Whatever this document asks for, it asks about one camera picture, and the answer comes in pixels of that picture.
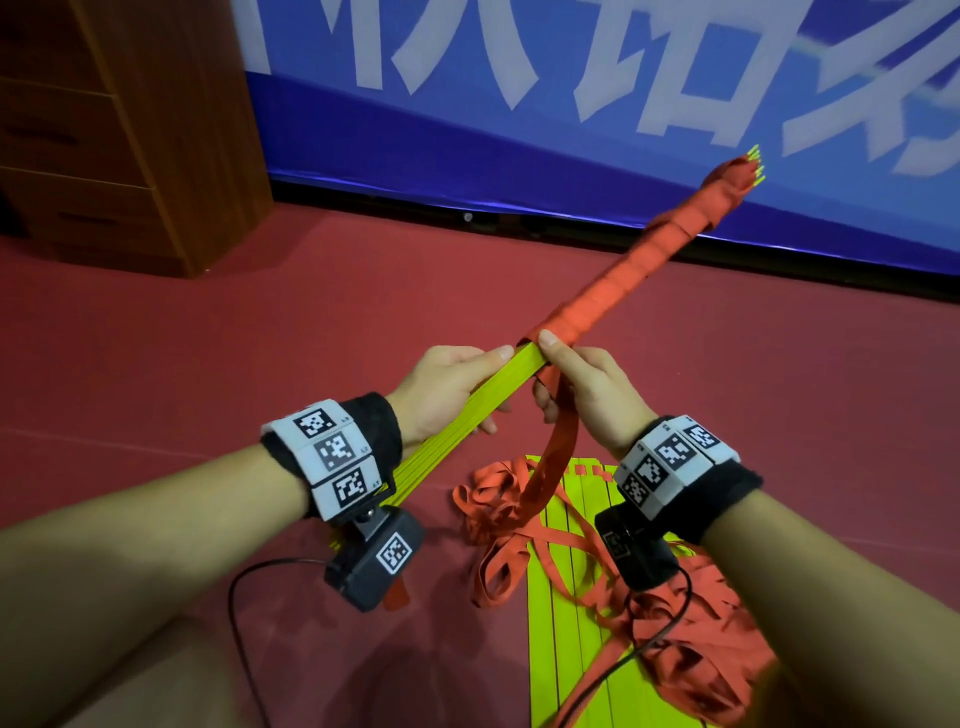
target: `hand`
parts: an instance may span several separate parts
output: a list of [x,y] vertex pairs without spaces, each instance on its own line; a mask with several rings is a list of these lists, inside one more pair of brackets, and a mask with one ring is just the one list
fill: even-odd
[[[603,349],[571,349],[547,329],[540,332],[538,345],[573,385],[574,403],[587,432],[613,457],[622,460],[657,413],[647,406],[627,375]],[[538,381],[534,382],[534,400],[543,410],[545,423],[557,422],[560,410]]]
[[[403,456],[452,423],[477,385],[496,374],[513,355],[511,346],[486,353],[476,347],[428,349],[413,372],[387,395],[400,425]],[[509,412],[510,405],[504,402],[497,409]],[[488,417],[479,429],[493,435],[496,423]]]

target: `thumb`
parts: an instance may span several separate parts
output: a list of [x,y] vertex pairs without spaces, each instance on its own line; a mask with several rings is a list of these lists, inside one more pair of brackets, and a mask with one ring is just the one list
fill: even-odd
[[455,364],[457,377],[470,390],[484,379],[495,375],[503,365],[514,355],[514,348],[510,345],[482,353],[460,364]]
[[541,330],[537,337],[537,344],[550,363],[556,364],[557,369],[563,372],[574,386],[586,385],[588,380],[596,374],[596,370],[587,364],[580,354],[558,339],[553,331],[546,328]]

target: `blue banner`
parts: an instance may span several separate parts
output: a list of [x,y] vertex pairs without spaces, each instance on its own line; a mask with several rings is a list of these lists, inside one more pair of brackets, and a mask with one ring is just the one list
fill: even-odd
[[960,274],[960,0],[232,0],[271,174]]

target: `wristband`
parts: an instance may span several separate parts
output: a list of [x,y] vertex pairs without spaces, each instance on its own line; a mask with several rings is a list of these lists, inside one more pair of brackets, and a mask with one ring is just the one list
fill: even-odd
[[402,455],[390,404],[370,393],[324,400],[263,425],[260,442],[285,470],[310,486],[308,516],[330,521],[393,483]]
[[739,460],[692,418],[667,416],[644,429],[613,479],[653,530],[699,544],[711,523],[763,483]]

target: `person's left hand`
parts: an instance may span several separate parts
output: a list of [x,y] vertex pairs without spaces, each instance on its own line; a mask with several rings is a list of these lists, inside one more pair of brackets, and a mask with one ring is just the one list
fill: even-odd
[[[461,413],[470,393],[514,355],[511,346],[484,353],[476,347],[432,347],[414,370],[387,395],[403,438],[403,457],[436,435]],[[509,412],[504,402],[497,407]],[[488,417],[479,429],[492,435],[496,423]]]

